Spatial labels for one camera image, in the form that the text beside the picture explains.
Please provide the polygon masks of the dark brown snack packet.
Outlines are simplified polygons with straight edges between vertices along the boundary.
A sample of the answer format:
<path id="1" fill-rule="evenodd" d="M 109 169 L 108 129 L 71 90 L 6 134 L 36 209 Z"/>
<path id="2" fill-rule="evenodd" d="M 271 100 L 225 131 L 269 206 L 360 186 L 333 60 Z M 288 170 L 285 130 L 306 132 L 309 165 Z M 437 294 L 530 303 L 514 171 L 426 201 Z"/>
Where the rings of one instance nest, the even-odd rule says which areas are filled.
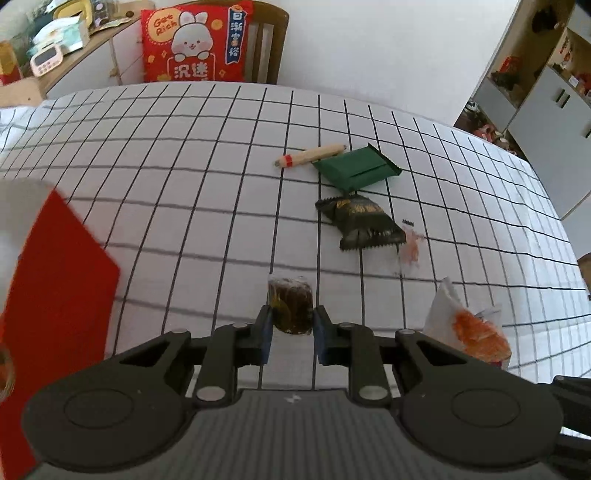
<path id="1" fill-rule="evenodd" d="M 304 277 L 270 277 L 267 303 L 273 325 L 290 335 L 310 334 L 314 327 L 311 285 Z"/>

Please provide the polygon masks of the wooden side cabinet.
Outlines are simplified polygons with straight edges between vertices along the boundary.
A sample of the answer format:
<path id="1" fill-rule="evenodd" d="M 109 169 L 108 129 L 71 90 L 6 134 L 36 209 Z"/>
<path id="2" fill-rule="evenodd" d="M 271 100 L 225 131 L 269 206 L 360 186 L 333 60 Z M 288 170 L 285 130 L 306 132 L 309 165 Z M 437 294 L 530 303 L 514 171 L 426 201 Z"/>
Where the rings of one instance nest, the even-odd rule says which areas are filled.
<path id="1" fill-rule="evenodd" d="M 90 37 L 81 50 L 67 55 L 55 69 L 1 88 L 1 105 L 38 106 L 43 100 L 69 93 L 143 81 L 140 12 L 155 7 L 151 1 L 133 1 L 117 7 L 131 12 L 130 21 Z"/>

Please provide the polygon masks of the red rabbit cushion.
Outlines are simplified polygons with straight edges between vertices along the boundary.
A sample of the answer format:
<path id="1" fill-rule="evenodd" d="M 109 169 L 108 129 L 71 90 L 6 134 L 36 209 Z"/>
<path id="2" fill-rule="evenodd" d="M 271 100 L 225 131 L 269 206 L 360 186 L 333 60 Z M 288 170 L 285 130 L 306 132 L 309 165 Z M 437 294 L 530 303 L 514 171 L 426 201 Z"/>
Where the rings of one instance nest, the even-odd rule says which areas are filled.
<path id="1" fill-rule="evenodd" d="M 242 82 L 253 4 L 143 10 L 143 80 Z"/>

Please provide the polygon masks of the clear pink wrapper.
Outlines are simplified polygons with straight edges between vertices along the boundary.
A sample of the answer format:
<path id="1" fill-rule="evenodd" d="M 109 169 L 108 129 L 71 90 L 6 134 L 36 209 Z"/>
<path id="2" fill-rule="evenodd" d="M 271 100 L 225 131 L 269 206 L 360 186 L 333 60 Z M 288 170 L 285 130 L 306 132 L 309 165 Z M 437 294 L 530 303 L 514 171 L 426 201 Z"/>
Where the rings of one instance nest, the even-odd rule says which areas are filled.
<path id="1" fill-rule="evenodd" d="M 403 277 L 414 274 L 421 265 L 421 249 L 426 243 L 426 236 L 415 229 L 410 220 L 402 221 L 402 229 L 406 235 L 406 241 L 399 249 L 399 264 Z"/>

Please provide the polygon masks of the white orange snack packet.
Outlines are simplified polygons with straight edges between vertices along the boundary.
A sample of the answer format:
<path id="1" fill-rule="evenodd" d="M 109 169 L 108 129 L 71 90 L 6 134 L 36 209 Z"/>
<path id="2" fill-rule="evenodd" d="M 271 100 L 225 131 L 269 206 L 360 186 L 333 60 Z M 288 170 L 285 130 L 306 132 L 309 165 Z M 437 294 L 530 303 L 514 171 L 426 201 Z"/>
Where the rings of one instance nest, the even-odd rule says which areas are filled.
<path id="1" fill-rule="evenodd" d="M 449 277 L 440 283 L 423 333 L 463 353 L 506 370 L 512 349 L 502 331 L 502 307 L 478 313 L 465 307 Z"/>

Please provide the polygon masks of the beige sausage stick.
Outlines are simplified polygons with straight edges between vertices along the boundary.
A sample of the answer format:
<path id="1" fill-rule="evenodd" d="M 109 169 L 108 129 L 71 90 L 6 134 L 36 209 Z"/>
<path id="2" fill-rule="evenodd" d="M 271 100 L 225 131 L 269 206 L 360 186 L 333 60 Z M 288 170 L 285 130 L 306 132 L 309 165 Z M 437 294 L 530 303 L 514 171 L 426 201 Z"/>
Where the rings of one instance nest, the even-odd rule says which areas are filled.
<path id="1" fill-rule="evenodd" d="M 291 168 L 339 155 L 345 151 L 346 146 L 342 144 L 325 145 L 301 152 L 288 153 L 274 161 L 274 165 L 279 168 Z"/>

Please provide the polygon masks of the green snack packet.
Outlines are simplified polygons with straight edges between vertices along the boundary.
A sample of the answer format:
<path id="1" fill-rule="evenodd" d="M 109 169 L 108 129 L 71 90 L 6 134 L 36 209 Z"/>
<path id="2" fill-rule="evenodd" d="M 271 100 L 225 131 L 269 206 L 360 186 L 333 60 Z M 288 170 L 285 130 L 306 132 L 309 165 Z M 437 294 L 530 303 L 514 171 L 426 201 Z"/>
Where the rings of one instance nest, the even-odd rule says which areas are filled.
<path id="1" fill-rule="evenodd" d="M 402 173 L 399 166 L 370 144 L 312 165 L 342 194 L 351 194 Z"/>

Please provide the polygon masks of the yellow box on cabinet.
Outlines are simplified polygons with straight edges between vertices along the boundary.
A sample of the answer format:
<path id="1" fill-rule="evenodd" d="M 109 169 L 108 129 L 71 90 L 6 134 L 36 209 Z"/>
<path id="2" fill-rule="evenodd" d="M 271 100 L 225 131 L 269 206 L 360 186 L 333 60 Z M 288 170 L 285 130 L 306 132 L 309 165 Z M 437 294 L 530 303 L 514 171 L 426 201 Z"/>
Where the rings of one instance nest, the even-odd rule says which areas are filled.
<path id="1" fill-rule="evenodd" d="M 52 13 L 53 19 L 79 17 L 87 25 L 93 23 L 93 3 L 91 0 L 68 0 L 57 6 Z"/>

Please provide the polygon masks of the black snack packet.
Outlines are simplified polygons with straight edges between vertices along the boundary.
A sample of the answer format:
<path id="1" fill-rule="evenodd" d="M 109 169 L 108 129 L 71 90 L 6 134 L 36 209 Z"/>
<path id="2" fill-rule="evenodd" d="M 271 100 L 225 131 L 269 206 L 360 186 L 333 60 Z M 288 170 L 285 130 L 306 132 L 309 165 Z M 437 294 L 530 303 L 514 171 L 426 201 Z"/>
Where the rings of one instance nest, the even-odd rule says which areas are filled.
<path id="1" fill-rule="evenodd" d="M 361 195 L 321 199 L 315 202 L 342 233 L 342 251 L 362 250 L 407 242 L 406 232 L 373 200 Z"/>

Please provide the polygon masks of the orange drink bottle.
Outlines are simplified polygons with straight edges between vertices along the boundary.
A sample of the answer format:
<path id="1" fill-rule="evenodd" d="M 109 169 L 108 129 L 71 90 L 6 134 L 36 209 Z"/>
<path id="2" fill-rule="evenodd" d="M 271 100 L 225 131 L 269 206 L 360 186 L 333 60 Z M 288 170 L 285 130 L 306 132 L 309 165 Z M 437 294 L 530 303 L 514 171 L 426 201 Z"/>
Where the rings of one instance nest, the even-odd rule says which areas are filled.
<path id="1" fill-rule="evenodd" d="M 8 41 L 0 42 L 0 85 L 8 85 L 22 79 L 18 59 Z"/>

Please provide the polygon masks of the red cardboard box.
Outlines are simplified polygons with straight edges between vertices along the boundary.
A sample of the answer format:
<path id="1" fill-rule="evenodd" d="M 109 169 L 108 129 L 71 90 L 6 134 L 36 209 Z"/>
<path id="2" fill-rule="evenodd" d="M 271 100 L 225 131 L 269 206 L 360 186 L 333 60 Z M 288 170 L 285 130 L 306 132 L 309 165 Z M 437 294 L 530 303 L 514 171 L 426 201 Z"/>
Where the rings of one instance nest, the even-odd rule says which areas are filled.
<path id="1" fill-rule="evenodd" d="M 119 275 L 52 184 L 2 181 L 2 478 L 36 464 L 21 424 L 29 399 L 103 359 Z"/>

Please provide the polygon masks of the white checked tablecloth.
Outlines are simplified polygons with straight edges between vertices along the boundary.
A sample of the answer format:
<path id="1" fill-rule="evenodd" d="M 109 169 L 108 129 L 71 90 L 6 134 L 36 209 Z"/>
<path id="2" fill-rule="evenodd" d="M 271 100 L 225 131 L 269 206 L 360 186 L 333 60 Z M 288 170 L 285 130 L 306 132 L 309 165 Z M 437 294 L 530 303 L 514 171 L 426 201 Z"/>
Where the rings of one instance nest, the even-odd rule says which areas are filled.
<path id="1" fill-rule="evenodd" d="M 335 189 L 288 152 L 374 146 L 401 169 L 365 190 L 417 243 L 344 252 L 318 213 Z M 270 277 L 301 277 L 334 322 L 424 326 L 441 280 L 473 312 L 496 306 L 511 373 L 590 373 L 590 306 L 533 169 L 423 117 L 278 86 L 151 83 L 1 113 L 1 174 L 58 187 L 121 277 L 115 354 L 170 330 L 208 335 L 256 316 Z"/>

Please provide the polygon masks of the white storage cabinet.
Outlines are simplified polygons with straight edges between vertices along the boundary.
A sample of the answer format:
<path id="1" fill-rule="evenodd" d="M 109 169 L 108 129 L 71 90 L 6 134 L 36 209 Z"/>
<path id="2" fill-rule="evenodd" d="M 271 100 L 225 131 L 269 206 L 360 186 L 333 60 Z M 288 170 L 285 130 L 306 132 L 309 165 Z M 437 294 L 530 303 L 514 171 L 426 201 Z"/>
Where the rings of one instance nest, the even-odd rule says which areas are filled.
<path id="1" fill-rule="evenodd" d="M 561 218 L 590 195 L 590 15 L 522 1 L 473 101 L 533 166 Z"/>

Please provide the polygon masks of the pink digital timer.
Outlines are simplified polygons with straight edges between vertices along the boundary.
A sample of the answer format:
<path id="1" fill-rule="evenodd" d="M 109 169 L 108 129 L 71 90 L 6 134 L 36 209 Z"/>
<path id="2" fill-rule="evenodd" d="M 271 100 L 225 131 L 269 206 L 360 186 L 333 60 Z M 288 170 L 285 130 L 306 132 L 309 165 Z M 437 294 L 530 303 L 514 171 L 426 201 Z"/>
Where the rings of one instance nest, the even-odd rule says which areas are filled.
<path id="1" fill-rule="evenodd" d="M 40 78 L 55 70 L 63 62 L 63 52 L 59 44 L 51 44 L 35 53 L 30 61 L 34 77 Z"/>

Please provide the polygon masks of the tissue box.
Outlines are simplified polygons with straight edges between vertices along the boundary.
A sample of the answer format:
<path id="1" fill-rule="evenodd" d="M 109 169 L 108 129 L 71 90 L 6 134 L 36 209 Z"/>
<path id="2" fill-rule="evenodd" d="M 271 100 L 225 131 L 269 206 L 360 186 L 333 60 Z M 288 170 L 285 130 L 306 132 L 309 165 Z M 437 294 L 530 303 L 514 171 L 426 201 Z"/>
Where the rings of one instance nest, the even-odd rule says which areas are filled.
<path id="1" fill-rule="evenodd" d="M 33 38 L 29 57 L 50 45 L 58 45 L 63 55 L 84 48 L 90 41 L 86 20 L 81 16 L 64 17 L 45 25 Z"/>

